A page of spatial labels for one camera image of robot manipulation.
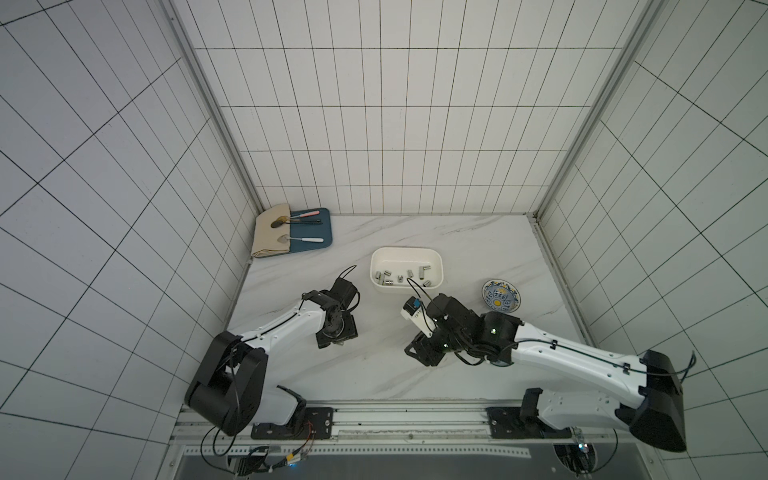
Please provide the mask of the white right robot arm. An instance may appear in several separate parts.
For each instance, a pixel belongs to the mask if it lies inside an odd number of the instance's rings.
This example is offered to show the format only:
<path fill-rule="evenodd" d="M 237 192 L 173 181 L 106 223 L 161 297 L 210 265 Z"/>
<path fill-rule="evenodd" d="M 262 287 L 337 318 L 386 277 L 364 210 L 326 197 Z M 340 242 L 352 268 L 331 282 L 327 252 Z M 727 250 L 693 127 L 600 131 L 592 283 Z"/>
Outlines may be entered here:
<path fill-rule="evenodd" d="M 687 449 L 684 374 L 661 352 L 636 356 L 600 350 L 513 315 L 477 314 L 444 294 L 429 303 L 410 297 L 401 315 L 420 330 L 405 352 L 424 366 L 436 367 L 452 353 L 470 366 L 532 366 L 579 384 L 576 391 L 527 389 L 518 414 L 526 429 L 609 428 L 664 451 Z"/>

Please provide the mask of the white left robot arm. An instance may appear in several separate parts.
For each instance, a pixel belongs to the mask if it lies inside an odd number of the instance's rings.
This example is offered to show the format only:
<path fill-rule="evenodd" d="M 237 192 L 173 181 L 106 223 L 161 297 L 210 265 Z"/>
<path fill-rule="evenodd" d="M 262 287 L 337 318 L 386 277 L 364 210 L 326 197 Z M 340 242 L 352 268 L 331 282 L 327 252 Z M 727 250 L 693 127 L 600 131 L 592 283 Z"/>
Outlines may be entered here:
<path fill-rule="evenodd" d="M 251 426 L 261 438 L 293 439 L 308 428 L 307 401 L 268 377 L 285 347 L 312 339 L 320 349 L 358 336 L 355 285 L 337 277 L 329 290 L 304 293 L 277 319 L 242 335 L 211 341 L 184 395 L 184 404 L 228 436 Z"/>

